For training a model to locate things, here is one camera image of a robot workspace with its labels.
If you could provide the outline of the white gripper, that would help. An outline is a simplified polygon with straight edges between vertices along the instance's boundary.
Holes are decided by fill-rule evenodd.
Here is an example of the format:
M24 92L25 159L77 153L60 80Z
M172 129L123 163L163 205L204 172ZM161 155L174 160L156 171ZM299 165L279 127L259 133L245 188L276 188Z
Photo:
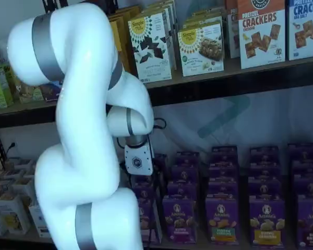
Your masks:
M163 171L158 163L152 163L153 152L149 144L137 148L125 146L125 167L129 174L151 176L155 185L163 185Z

